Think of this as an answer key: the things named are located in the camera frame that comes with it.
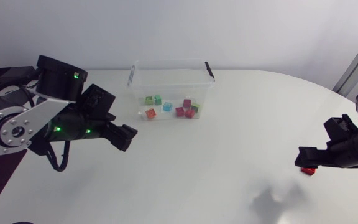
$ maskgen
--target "black cable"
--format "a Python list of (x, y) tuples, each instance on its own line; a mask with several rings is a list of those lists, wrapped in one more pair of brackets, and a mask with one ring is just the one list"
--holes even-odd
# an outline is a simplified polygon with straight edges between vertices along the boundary
[(70, 151), (70, 141), (65, 141), (65, 147), (64, 147), (63, 155), (62, 155), (63, 158), (62, 158), (62, 162), (60, 163), (60, 165), (57, 164), (56, 155), (55, 155), (55, 152), (53, 151), (53, 149), (51, 148), (47, 151), (47, 158), (54, 170), (56, 170), (57, 172), (62, 172), (63, 170), (66, 169), (67, 164), (68, 164), (69, 151)]
[(24, 87), (26, 87), (26, 88), (34, 88), (36, 85), (38, 84), (38, 81), (36, 81), (33, 85), (31, 85), (31, 86), (24, 86)]
[(30, 92), (29, 92), (26, 88), (24, 88), (23, 86), (21, 86), (21, 85), (16, 85), (16, 86), (19, 87), (19, 89), (21, 89), (21, 90), (24, 92), (25, 96), (27, 97), (27, 99), (28, 99), (29, 102), (30, 102), (31, 107), (34, 107), (35, 104), (34, 104), (34, 101), (32, 100), (32, 97), (31, 97)]

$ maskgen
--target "pink cube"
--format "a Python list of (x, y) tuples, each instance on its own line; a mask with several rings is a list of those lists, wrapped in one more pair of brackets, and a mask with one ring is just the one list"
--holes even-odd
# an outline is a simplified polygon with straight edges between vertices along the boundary
[(184, 116), (185, 115), (185, 109), (183, 109), (182, 107), (179, 108), (175, 108), (177, 111), (177, 116)]
[(189, 107), (191, 107), (191, 99), (184, 99), (184, 100), (183, 100), (183, 107), (184, 107), (184, 108), (189, 108)]
[(185, 112), (185, 116), (188, 117), (188, 118), (193, 118), (193, 117), (194, 117), (194, 114), (196, 114), (196, 111), (193, 110), (193, 109), (188, 109), (188, 110), (186, 110), (186, 112)]

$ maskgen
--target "blue cube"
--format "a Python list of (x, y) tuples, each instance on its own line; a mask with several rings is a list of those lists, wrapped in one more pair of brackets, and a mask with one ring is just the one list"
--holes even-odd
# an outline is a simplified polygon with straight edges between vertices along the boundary
[(162, 109), (164, 111), (171, 111), (172, 109), (172, 103), (164, 103), (164, 105), (162, 106)]

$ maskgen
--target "white wall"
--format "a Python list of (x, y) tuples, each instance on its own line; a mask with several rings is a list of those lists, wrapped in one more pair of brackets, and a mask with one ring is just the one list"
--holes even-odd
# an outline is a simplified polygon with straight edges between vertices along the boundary
[(332, 88), (357, 52), (353, 0), (0, 0), (0, 67), (39, 54), (88, 70), (203, 57)]

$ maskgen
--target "red cube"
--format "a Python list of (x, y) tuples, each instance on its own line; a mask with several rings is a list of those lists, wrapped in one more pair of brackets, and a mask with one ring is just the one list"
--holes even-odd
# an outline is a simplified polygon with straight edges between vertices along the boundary
[(193, 110), (193, 109), (188, 109), (188, 110), (186, 110), (186, 112), (185, 112), (185, 116), (188, 117), (188, 118), (193, 118), (193, 117), (194, 117), (194, 114), (196, 114), (196, 111)]
[(175, 108), (177, 111), (177, 116), (184, 116), (185, 115), (185, 109), (183, 109), (182, 107), (179, 108)]
[(306, 173), (306, 174), (313, 175), (316, 172), (316, 169), (314, 169), (314, 168), (303, 168), (302, 167), (301, 171)]
[(146, 115), (148, 119), (153, 119), (157, 114), (155, 113), (154, 109), (151, 108), (146, 111)]
[(191, 99), (185, 99), (185, 100), (183, 100), (183, 107), (184, 107), (184, 108), (189, 108), (189, 107), (191, 107)]

